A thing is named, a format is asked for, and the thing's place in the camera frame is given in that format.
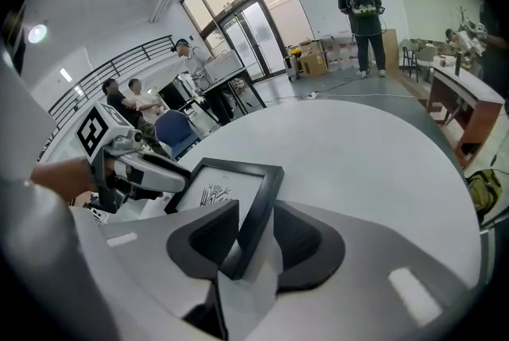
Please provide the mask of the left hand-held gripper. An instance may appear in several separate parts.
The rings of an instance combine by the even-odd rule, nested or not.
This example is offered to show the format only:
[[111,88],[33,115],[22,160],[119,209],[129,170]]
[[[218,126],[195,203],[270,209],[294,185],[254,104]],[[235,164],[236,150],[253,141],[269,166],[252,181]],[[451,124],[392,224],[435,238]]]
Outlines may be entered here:
[[[90,164],[98,199],[91,205],[115,213],[136,188],[178,193],[185,189],[191,172],[156,153],[139,151],[142,135],[114,107],[95,103],[76,131],[76,139]],[[118,172],[109,173],[107,161],[118,161]],[[117,179],[126,184],[118,184]]]

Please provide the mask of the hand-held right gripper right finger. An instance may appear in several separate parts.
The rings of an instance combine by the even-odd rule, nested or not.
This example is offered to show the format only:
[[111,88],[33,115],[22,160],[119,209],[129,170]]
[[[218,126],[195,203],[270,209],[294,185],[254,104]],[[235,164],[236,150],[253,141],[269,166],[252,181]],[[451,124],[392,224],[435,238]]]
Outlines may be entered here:
[[282,254],[277,340],[432,340],[462,316],[480,254],[461,272],[379,223],[302,203],[274,205]]

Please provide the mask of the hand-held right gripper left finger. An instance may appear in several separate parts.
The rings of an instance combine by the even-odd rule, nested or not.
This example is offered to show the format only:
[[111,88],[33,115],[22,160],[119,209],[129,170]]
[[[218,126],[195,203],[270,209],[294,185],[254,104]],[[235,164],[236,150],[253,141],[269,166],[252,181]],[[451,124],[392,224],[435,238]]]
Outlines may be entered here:
[[84,209],[72,217],[114,339],[228,338],[218,273],[238,234],[238,201],[107,225]]

